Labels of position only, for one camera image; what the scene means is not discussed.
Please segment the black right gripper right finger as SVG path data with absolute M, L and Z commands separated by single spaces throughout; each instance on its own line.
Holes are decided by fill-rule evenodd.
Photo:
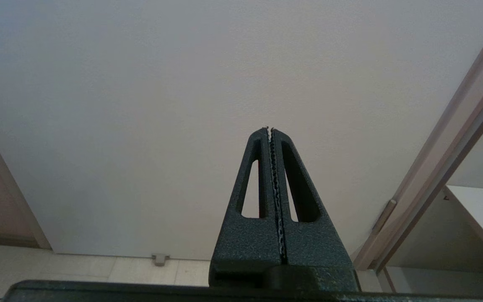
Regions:
M 272 129 L 271 152 L 282 215 L 281 264 L 271 269 L 271 288 L 360 290 L 353 263 L 293 141 Z

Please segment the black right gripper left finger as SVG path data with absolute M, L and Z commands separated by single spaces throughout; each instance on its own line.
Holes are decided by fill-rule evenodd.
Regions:
M 257 162 L 257 218 L 243 216 L 252 165 Z M 282 261 L 278 211 L 271 176 L 267 128 L 247 141 L 209 267 L 210 287 L 262 287 L 266 271 Z

